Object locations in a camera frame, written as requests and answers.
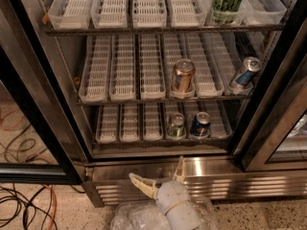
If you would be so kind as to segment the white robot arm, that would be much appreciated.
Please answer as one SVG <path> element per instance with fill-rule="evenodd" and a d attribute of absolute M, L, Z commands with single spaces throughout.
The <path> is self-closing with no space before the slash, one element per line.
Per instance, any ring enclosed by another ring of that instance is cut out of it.
<path fill-rule="evenodd" d="M 155 200 L 160 212 L 167 218 L 172 230 L 196 230 L 201 219 L 192 206 L 191 197 L 184 186 L 186 167 L 180 156 L 173 179 L 164 182 L 159 188 L 156 181 L 130 173 L 131 183 L 144 195 Z"/>

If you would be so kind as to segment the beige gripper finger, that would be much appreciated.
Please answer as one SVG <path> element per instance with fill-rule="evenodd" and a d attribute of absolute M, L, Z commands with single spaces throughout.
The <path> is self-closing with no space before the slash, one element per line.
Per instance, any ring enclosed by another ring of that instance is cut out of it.
<path fill-rule="evenodd" d="M 183 183 L 185 179 L 185 175 L 186 175 L 186 169 L 185 169 L 184 157 L 180 156 L 178 160 L 177 168 L 173 175 L 173 179 L 177 182 Z"/>
<path fill-rule="evenodd" d="M 149 198 L 156 199 L 158 188 L 156 187 L 156 181 L 153 179 L 144 178 L 135 173 L 129 174 L 131 183 L 138 188 L 144 195 Z"/>

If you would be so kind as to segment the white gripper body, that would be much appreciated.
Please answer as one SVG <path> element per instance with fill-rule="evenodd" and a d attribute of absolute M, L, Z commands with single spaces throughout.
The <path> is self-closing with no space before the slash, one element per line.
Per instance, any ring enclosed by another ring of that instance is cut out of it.
<path fill-rule="evenodd" d="M 185 186 L 177 181 L 163 183 L 158 189 L 155 202 L 164 215 L 186 215 L 191 208 L 189 193 Z"/>

